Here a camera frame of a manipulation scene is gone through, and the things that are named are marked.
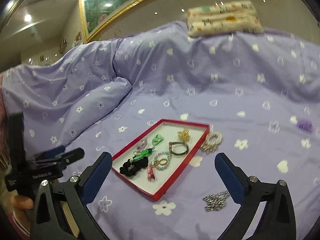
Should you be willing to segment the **left hand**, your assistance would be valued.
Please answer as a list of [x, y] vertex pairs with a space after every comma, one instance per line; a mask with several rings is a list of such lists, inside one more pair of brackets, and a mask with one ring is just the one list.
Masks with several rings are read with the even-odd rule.
[[32, 210], [34, 207], [34, 201], [25, 196], [15, 195], [10, 202], [14, 210]]

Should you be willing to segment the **left red sleeve forearm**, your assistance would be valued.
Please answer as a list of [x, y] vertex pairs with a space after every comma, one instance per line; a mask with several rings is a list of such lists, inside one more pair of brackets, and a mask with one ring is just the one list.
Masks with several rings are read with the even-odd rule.
[[11, 213], [7, 213], [1, 208], [1, 222], [10, 225], [9, 229], [13, 229], [14, 233], [17, 233], [20, 239], [25, 239], [25, 240], [30, 239], [30, 230], [28, 230], [17, 219], [16, 213], [14, 211], [12, 211]]

